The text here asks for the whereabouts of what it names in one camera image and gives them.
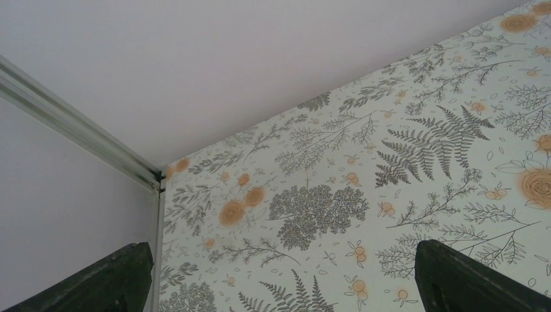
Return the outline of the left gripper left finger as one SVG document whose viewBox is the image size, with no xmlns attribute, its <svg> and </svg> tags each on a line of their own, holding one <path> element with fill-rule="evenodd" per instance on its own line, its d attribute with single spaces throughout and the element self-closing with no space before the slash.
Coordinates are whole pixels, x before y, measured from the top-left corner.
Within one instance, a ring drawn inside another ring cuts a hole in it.
<svg viewBox="0 0 551 312">
<path fill-rule="evenodd" d="M 153 265 L 149 243 L 131 243 L 6 310 L 143 311 Z"/>
</svg>

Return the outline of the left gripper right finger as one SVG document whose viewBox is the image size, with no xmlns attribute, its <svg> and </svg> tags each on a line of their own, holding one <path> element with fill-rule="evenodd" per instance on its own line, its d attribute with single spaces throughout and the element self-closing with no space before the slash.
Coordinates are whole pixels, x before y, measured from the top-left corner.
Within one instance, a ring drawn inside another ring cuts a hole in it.
<svg viewBox="0 0 551 312">
<path fill-rule="evenodd" d="M 425 311 L 550 311 L 550 298 L 437 241 L 415 254 Z"/>
</svg>

